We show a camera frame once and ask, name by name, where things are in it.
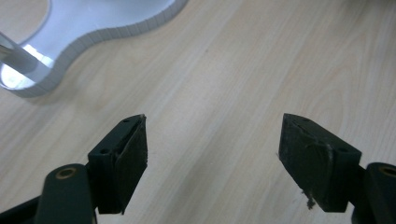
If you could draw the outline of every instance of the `light wood surface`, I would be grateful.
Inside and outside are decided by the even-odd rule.
[[[155,31],[88,49],[46,96],[0,91],[0,210],[144,113],[148,169],[125,215],[99,223],[350,223],[351,205],[308,210],[276,156],[282,116],[337,134],[363,167],[395,164],[395,39],[392,0],[190,0]]]
[[[21,43],[40,27],[50,9],[50,0],[0,0],[0,32]]]

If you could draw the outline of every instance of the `screw hole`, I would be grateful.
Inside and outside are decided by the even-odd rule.
[[[72,177],[76,173],[77,169],[74,167],[64,168],[58,173],[56,173],[57,179],[67,179]]]
[[[103,148],[103,149],[100,150],[100,154],[102,154],[102,155],[106,155],[106,154],[108,154],[109,152],[110,152],[110,150],[107,149],[107,148]]]
[[[390,175],[392,177],[396,177],[396,169],[394,169],[392,167],[382,166],[379,168],[379,170],[385,175]]]

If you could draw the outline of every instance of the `white plastic base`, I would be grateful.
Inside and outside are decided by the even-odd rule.
[[[0,85],[20,97],[52,91],[90,46],[140,35],[170,21],[188,0],[52,0],[47,19],[21,46],[41,65],[22,75],[3,64]]]

